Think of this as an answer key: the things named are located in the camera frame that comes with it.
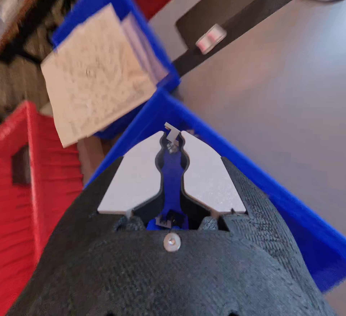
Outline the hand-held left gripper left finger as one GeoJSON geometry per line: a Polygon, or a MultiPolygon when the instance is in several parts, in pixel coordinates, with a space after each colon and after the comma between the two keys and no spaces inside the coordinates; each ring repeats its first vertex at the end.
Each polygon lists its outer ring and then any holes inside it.
{"type": "Polygon", "coordinates": [[[99,213],[130,216],[136,207],[158,195],[161,173],[155,159],[161,151],[163,135],[158,131],[123,156],[97,209],[99,213]]]}

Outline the small white pink block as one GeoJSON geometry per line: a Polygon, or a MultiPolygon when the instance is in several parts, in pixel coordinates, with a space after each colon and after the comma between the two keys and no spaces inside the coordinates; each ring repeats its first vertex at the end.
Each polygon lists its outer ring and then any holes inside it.
{"type": "Polygon", "coordinates": [[[227,36],[227,32],[219,24],[214,24],[195,43],[202,55],[208,54],[227,36]]]}

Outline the black flat pad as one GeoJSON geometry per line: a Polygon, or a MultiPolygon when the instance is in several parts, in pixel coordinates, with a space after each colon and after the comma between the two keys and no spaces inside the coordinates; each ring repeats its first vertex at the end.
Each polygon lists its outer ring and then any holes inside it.
{"type": "Polygon", "coordinates": [[[291,1],[200,0],[175,24],[188,49],[173,62],[179,76],[200,65],[291,1]],[[226,31],[226,37],[203,55],[196,42],[215,24],[226,31]]]}

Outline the red plastic bin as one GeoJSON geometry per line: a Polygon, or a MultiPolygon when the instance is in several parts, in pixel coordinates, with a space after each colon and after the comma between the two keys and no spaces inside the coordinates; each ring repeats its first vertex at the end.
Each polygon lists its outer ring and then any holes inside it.
{"type": "Polygon", "coordinates": [[[22,102],[0,128],[0,314],[32,276],[51,233],[83,189],[77,146],[63,148],[53,118],[22,102]],[[12,158],[28,147],[31,182],[13,182],[12,158]]]}

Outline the white printed paper bag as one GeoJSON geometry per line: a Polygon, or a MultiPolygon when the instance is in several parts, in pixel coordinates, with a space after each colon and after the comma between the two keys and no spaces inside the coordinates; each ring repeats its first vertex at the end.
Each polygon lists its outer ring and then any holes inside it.
{"type": "Polygon", "coordinates": [[[41,71],[63,147],[146,102],[169,73],[135,16],[120,21],[111,3],[77,25],[41,71]]]}

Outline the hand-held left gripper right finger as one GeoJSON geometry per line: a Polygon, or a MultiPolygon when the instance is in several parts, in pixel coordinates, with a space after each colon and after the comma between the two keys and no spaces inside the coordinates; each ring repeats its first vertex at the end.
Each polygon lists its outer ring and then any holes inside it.
{"type": "Polygon", "coordinates": [[[183,174],[185,194],[205,206],[213,216],[245,214],[246,208],[221,155],[187,131],[181,131],[181,137],[188,163],[183,174]]]}

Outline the light grey lego bracket piece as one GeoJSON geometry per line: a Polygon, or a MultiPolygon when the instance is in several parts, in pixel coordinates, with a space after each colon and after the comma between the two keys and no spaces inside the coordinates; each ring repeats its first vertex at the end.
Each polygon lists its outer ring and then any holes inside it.
{"type": "Polygon", "coordinates": [[[175,128],[173,125],[171,125],[168,122],[165,122],[164,126],[165,126],[165,129],[169,130],[169,133],[167,135],[167,140],[173,145],[179,146],[178,136],[180,134],[180,130],[178,130],[177,128],[175,128]]]}

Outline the blue plastic bin with pieces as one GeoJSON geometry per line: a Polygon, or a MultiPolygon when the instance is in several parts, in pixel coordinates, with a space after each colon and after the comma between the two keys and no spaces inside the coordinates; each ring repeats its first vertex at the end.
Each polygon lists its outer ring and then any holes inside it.
{"type": "Polygon", "coordinates": [[[344,235],[261,170],[165,89],[158,89],[145,105],[140,106],[140,109],[85,184],[85,188],[118,157],[123,156],[140,141],[163,129],[166,122],[178,129],[194,129],[203,141],[232,162],[269,197],[292,232],[309,273],[321,292],[330,291],[345,279],[344,235]]]}

